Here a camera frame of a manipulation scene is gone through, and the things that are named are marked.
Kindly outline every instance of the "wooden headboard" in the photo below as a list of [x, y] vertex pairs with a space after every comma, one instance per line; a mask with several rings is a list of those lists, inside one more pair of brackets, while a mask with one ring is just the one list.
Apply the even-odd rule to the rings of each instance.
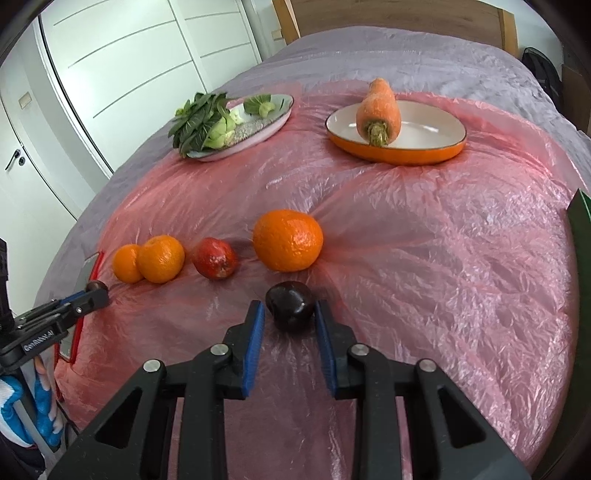
[[273, 0], [286, 43], [333, 28], [368, 25], [449, 35], [518, 56], [515, 17], [478, 0]]

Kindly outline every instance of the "blue and white glove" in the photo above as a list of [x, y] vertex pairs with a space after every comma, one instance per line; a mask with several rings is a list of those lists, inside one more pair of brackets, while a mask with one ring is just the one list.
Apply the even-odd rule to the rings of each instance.
[[[51, 390], [47, 370], [40, 357], [35, 358], [35, 382], [33, 397], [37, 408], [37, 430], [49, 446], [60, 444], [64, 430], [64, 418], [57, 408], [56, 397]], [[0, 433], [21, 447], [32, 447], [33, 439], [26, 431], [14, 410], [14, 404], [22, 399], [26, 386], [14, 377], [0, 378]]]

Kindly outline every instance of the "plastic wrap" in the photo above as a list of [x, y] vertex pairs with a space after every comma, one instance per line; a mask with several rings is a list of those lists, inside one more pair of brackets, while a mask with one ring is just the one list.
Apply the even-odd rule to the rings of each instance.
[[[278, 134], [225, 160], [172, 153], [117, 208], [99, 241], [99, 279], [112, 304], [86, 318], [76, 363], [56, 369], [76, 421], [85, 425], [145, 360], [194, 357], [243, 321], [251, 300], [291, 279], [328, 298], [336, 318], [386, 356], [436, 360], [535, 465], [560, 417], [576, 342], [565, 208], [578, 173], [525, 120], [427, 93], [400, 97], [460, 118], [468, 132], [461, 155], [435, 167], [355, 159], [327, 139], [324, 121], [366, 88], [337, 82], [296, 95]], [[324, 231], [307, 271], [273, 273], [255, 256], [256, 220], [280, 208], [311, 213]], [[188, 262], [163, 286], [117, 282], [115, 250], [164, 233], [188, 250], [205, 236], [225, 239], [239, 269], [210, 282]], [[230, 477], [345, 480], [353, 430], [351, 403], [333, 401], [324, 384], [313, 334], [290, 338], [268, 318], [254, 391], [226, 403]]]

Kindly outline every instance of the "carrot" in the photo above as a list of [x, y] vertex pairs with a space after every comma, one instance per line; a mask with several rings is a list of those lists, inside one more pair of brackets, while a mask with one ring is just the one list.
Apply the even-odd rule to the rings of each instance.
[[402, 127], [394, 92], [384, 79], [375, 79], [357, 110], [357, 131], [370, 145], [383, 147], [396, 140]]

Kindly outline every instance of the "blue gripper pad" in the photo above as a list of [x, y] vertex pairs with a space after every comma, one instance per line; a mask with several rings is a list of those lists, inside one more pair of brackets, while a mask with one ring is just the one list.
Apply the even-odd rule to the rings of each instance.
[[256, 310], [251, 312], [254, 305], [249, 309], [246, 323], [252, 322], [250, 338], [248, 347], [244, 354], [244, 370], [242, 374], [242, 394], [244, 397], [250, 395], [252, 387], [255, 384], [256, 371], [258, 368], [258, 361], [261, 354], [262, 336], [265, 329], [265, 307], [262, 302], [253, 302], [256, 305]]
[[66, 297], [63, 300], [60, 300], [60, 305], [65, 305], [66, 303], [70, 303], [71, 301], [74, 301], [76, 299], [79, 299], [85, 293], [86, 292], [84, 290], [79, 291], [78, 293], [74, 293], [73, 295], [70, 295], [69, 297]]
[[322, 361], [322, 373], [324, 373], [326, 386], [334, 397], [337, 391], [335, 352], [322, 310], [320, 302], [317, 301], [314, 307], [314, 316], [316, 318], [316, 337], [318, 340], [318, 350], [320, 350], [320, 360]]

